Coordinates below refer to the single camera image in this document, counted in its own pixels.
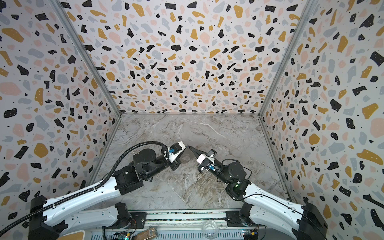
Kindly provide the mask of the metal keyring plate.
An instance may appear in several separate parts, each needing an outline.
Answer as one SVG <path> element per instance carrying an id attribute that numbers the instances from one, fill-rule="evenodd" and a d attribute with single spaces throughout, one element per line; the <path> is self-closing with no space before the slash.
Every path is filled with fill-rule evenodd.
<path id="1" fill-rule="evenodd" d="M 192 158 L 192 153 L 189 150 L 189 148 L 184 150 L 183 155 L 181 156 L 181 162 L 182 162 L 182 164 L 187 164 L 189 162 L 195 162 L 195 160 Z"/>

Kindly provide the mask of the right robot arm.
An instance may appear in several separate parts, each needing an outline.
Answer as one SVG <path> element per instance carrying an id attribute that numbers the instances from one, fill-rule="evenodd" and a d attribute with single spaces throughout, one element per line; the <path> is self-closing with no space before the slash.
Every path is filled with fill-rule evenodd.
<path id="1" fill-rule="evenodd" d="M 197 158 L 198 171 L 209 172 L 226 184 L 231 199 L 242 202 L 240 222 L 245 226 L 263 225 L 295 240 L 325 240 L 328 225 L 318 208 L 311 204 L 297 204 L 270 194 L 252 183 L 247 168 L 238 160 L 215 158 L 216 152 L 208 153 L 190 148 Z"/>

